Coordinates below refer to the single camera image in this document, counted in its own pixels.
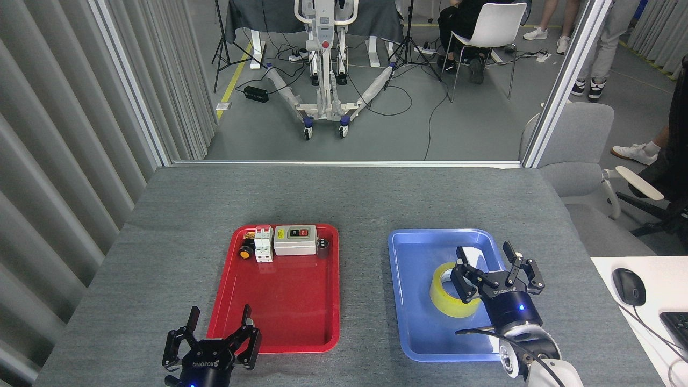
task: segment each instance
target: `tape roll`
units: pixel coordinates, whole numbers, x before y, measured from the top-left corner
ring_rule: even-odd
[[[435,270],[430,283],[430,300],[440,312],[449,317],[468,317],[475,313],[480,305],[480,299],[476,298],[464,304],[462,300],[447,293],[442,287],[443,282],[451,281],[449,276],[454,266],[454,262],[447,262]]]

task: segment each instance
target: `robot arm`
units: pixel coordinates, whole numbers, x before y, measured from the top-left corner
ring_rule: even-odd
[[[485,273],[472,267],[462,247],[451,281],[464,303],[479,297],[492,326],[457,331],[457,335],[483,334],[499,338],[499,356],[510,377],[522,375],[526,386],[582,387],[578,372],[561,360],[559,346],[542,328],[542,319],[530,298],[540,294],[545,284],[532,258],[525,259],[509,242],[502,249],[511,263],[508,271]],[[528,283],[517,278],[523,271]]]
[[[253,324],[250,313],[250,306],[245,305],[241,326],[226,339],[197,341],[193,336],[193,331],[196,329],[200,310],[197,306],[191,308],[186,325],[178,330],[169,331],[167,334],[162,366],[169,372],[181,367],[182,373],[179,378],[167,375],[165,386],[227,387],[235,362],[239,362],[247,370],[252,370],[258,356],[261,333]],[[191,349],[181,359],[180,365],[178,354],[182,340],[186,340]],[[236,352],[246,340],[248,340],[246,350],[237,354]]]

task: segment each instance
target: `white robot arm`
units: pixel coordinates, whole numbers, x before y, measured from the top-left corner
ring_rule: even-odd
[[[530,387],[583,387],[576,369],[561,359],[559,346],[542,328],[542,319],[530,298],[545,284],[535,260],[525,259],[509,242],[502,247],[512,267],[508,271],[485,273],[472,267],[458,247],[451,281],[464,303],[475,297],[483,301],[492,326],[464,329],[457,335],[480,333],[499,338],[499,357],[506,373],[523,376]],[[517,275],[526,272],[528,281]]]

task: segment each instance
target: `white patient lift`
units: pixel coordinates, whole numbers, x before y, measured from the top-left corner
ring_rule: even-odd
[[[342,103],[337,94],[337,85],[347,82],[345,33],[347,26],[358,16],[358,0],[301,0],[300,9],[299,0],[294,0],[294,15],[305,24],[308,32],[305,46],[310,51],[312,83],[318,85],[316,103],[302,103],[301,96],[292,93],[279,73],[270,70],[270,64],[267,77],[294,110],[297,120],[303,121],[306,140],[313,136],[313,120],[339,121],[339,136],[344,138],[349,131],[349,122],[382,90],[394,64],[386,67],[356,102]],[[336,72],[331,64],[335,33],[339,53]]]

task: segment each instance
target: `gray floor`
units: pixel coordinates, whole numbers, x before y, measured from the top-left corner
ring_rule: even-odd
[[[212,91],[215,66],[211,59],[219,39],[219,25],[214,7],[208,1],[190,3],[192,20],[207,71],[209,89]],[[426,23],[427,15],[417,14],[414,23]],[[530,31],[530,26],[522,32]],[[417,44],[437,39],[436,25],[412,27],[412,36]],[[525,41],[518,38],[520,52],[536,52],[546,48],[554,52],[558,31],[550,28],[550,36],[543,41]],[[237,44],[248,45],[245,34],[238,32]],[[283,43],[294,45],[305,41],[304,34],[262,34],[267,40],[266,56],[274,57]],[[380,74],[381,68],[370,68],[362,37],[352,36],[347,40],[349,50],[349,71],[353,84],[363,91]],[[384,52],[378,44],[380,56]],[[242,53],[230,46],[230,57],[236,61]],[[508,60],[508,55],[499,55]],[[514,78],[513,93],[508,100],[510,66],[490,66],[485,82],[474,85],[467,82],[469,71],[462,68],[455,102],[444,101],[445,86],[435,80],[428,68],[407,66],[398,70],[398,78],[391,82],[409,93],[390,88],[381,92],[373,101],[372,108],[384,114],[406,112],[395,116],[381,116],[363,111],[352,123],[349,135],[341,139],[336,132],[337,123],[317,122],[310,141],[303,138],[302,124],[291,116],[285,102],[278,94],[271,94],[265,103],[247,100],[234,91],[231,94],[231,108],[224,112],[217,134],[210,146],[207,160],[517,160],[518,147],[525,123],[540,111],[540,103],[550,93],[554,79],[560,70],[562,56],[552,55],[544,63],[535,58],[518,60]],[[285,71],[294,72],[298,65],[279,59],[267,59]],[[212,94],[213,102],[219,102],[225,95],[234,65],[220,73],[217,92]],[[248,64],[239,73],[237,85],[259,79],[263,70],[251,70]],[[443,81],[449,85],[453,75],[445,74]],[[252,82],[251,85],[274,90],[268,80]],[[631,50],[620,46],[612,73],[600,103],[614,108],[615,120],[607,146],[646,143],[667,123],[669,105],[675,83],[654,69]],[[315,89],[310,86],[308,70],[294,82],[295,94],[305,102],[314,102]],[[355,101],[356,90],[349,85],[339,88],[343,101]],[[585,101],[585,97],[571,96],[571,101]],[[611,154],[601,159],[604,168],[624,165],[636,172],[644,168],[634,161],[621,160]],[[614,181],[619,191],[628,192],[621,181]],[[610,209],[600,190],[582,198],[569,198],[569,202],[586,202],[603,212]],[[654,221],[639,210],[624,205],[624,214],[617,221],[627,229],[638,227],[647,221]],[[687,254],[678,238],[664,233],[642,237],[641,240],[659,255]]]

